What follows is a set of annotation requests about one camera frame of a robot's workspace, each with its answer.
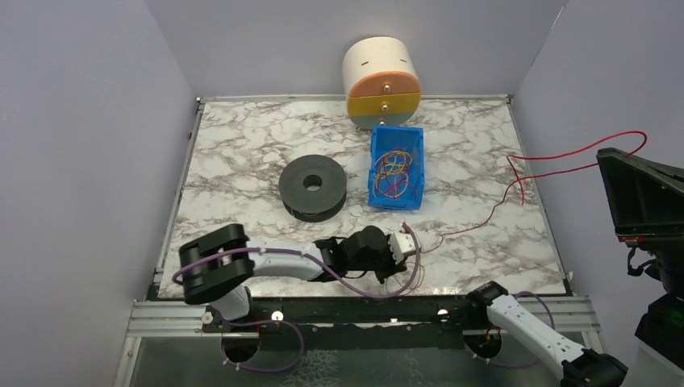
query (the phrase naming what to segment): marble table surface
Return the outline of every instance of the marble table surface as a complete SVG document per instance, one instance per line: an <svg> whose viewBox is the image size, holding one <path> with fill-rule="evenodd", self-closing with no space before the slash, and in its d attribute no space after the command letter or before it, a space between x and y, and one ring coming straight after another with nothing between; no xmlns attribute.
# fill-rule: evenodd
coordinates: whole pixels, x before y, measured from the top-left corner
<svg viewBox="0 0 684 387"><path fill-rule="evenodd" d="M344 101L283 99L274 102L208 102L182 190L160 298L182 297L171 282L178 248L229 223L242 223L248 235L308 243L350 235L375 225L397 231L407 222L424 250L438 234L482 222L513 175L506 154L520 154L507 104L502 100L423 100L406 126L424 129L425 194L415 211L368 207L370 132L357 130ZM344 208L322 223L303 223L282 205L277 181L292 160L309 154L335 159L348 177ZM525 167L518 164L519 170ZM425 276L416 294L467 293L495 280L511 292L564 293L565 274L554 255L535 190L529 185L521 205L512 189L484 227L449 236L423 256ZM408 273L389 279L399 288ZM372 274L350 280L366 291L386 293ZM258 277L245 283L254 296L353 296L341 284L307 283L294 278Z"/></svg>

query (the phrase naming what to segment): white cylinder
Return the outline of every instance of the white cylinder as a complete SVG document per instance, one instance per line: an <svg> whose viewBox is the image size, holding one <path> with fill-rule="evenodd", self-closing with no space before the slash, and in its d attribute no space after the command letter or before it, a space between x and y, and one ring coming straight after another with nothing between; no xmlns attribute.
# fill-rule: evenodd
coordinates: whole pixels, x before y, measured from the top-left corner
<svg viewBox="0 0 684 387"><path fill-rule="evenodd" d="M390 85L390 87L393 86L390 93L420 92L420 83L408 49L401 40L395 38L378 36L361 40L347 51L342 60L344 92L348 98L377 95L375 89L365 92L363 81L369 81L369 79L364 78L373 76L386 78L388 75L407 78L410 84L409 87L399 84Z"/></svg>
<svg viewBox="0 0 684 387"><path fill-rule="evenodd" d="M347 113L358 127L406 122L420 103L420 82L407 47L386 36L354 44L342 60Z"/></svg>

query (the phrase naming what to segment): gray wall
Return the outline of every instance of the gray wall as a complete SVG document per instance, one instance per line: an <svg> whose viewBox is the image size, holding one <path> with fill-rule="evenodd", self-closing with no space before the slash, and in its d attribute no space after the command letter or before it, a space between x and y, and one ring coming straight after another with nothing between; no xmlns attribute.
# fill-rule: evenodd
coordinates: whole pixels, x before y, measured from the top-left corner
<svg viewBox="0 0 684 387"><path fill-rule="evenodd" d="M402 40L426 94L514 93L565 0L146 0L203 97L342 94L342 57Z"/></svg>
<svg viewBox="0 0 684 387"><path fill-rule="evenodd" d="M684 166L682 20L681 0L570 0L514 99L528 153L565 152L642 129L650 138L641 156ZM634 136L606 146L631 150L638 143ZM532 167L541 173L594 157L595 150ZM631 362L633 332L646 306L663 293L660 284L627 276L628 250L613 234L597 168L538 183L577 290L591 296L608 348Z"/></svg>
<svg viewBox="0 0 684 387"><path fill-rule="evenodd" d="M0 385L110 385L194 95L142 0L0 5Z"/></svg>

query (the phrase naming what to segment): black spool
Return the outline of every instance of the black spool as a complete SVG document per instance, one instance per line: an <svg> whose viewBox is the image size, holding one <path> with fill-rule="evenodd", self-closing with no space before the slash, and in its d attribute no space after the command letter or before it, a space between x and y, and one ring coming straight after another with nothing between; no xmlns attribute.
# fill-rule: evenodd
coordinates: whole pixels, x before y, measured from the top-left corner
<svg viewBox="0 0 684 387"><path fill-rule="evenodd" d="M303 222L322 222L344 206L347 175L330 157L302 156L282 170L278 189L282 204L292 216Z"/></svg>

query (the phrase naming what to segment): screw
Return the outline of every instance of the screw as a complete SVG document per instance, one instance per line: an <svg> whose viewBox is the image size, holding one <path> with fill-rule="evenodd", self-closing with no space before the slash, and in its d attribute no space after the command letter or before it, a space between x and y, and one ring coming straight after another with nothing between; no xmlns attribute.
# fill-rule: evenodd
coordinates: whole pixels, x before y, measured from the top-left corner
<svg viewBox="0 0 684 387"><path fill-rule="evenodd" d="M202 323L210 324L212 321L214 321L214 315L211 314L210 311L204 312L204 314L202 315Z"/></svg>
<svg viewBox="0 0 684 387"><path fill-rule="evenodd" d="M437 312L438 316L446 316L447 314L448 314L448 311L446 309L440 309L440 311ZM446 321L447 321L446 318L441 319L441 322L443 322L443 323L446 323Z"/></svg>

